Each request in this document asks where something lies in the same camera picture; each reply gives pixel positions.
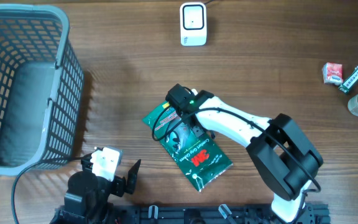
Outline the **green 3M gloves package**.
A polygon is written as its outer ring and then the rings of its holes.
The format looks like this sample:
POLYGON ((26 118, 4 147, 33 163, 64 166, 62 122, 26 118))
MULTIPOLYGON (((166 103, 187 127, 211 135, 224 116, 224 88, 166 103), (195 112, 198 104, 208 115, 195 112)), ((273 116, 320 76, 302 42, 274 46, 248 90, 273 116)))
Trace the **green 3M gloves package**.
POLYGON ((196 137, 166 101, 142 121, 199 192, 233 165, 209 134, 196 137))

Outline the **red white small box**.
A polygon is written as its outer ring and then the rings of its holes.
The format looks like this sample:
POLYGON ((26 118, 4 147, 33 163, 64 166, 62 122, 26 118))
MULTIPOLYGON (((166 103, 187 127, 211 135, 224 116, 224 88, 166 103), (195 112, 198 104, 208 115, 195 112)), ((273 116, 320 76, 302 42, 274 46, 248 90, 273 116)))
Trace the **red white small box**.
POLYGON ((339 86, 343 83, 342 64, 327 62, 322 68, 323 83, 339 86))

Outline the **green white gum pack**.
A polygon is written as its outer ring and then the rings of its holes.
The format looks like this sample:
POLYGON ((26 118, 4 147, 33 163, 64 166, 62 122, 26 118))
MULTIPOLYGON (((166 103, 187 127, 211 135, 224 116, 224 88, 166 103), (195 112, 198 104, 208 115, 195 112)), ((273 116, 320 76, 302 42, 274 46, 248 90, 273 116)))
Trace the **green white gum pack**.
POLYGON ((358 66, 354 69, 352 74, 347 77, 342 84, 339 85, 338 90, 348 94, 358 82, 358 66))

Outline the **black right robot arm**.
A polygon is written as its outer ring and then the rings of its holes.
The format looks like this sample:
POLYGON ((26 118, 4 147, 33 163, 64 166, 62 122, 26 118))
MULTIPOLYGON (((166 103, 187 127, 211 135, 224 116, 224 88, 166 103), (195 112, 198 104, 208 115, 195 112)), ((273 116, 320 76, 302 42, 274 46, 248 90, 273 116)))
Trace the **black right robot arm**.
POLYGON ((166 101, 182 122, 221 133, 244 146, 267 187, 274 193, 272 212, 285 223, 296 223, 309 193, 319 193, 315 177, 323 158, 299 125, 280 113, 274 119, 246 113, 211 92, 172 87, 166 101))

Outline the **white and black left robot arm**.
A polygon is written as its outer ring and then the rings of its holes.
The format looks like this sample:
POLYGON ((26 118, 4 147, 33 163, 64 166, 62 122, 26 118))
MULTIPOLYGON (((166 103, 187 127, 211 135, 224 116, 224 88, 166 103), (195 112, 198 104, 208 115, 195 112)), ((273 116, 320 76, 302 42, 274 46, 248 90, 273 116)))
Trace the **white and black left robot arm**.
POLYGON ((55 210, 50 223, 122 223, 120 213, 108 198, 134 193, 141 160, 129 169, 128 177, 115 175, 106 179, 93 173, 93 168, 100 164, 95 161, 97 153, 88 154, 81 160, 82 171, 69 178, 64 205, 55 210))

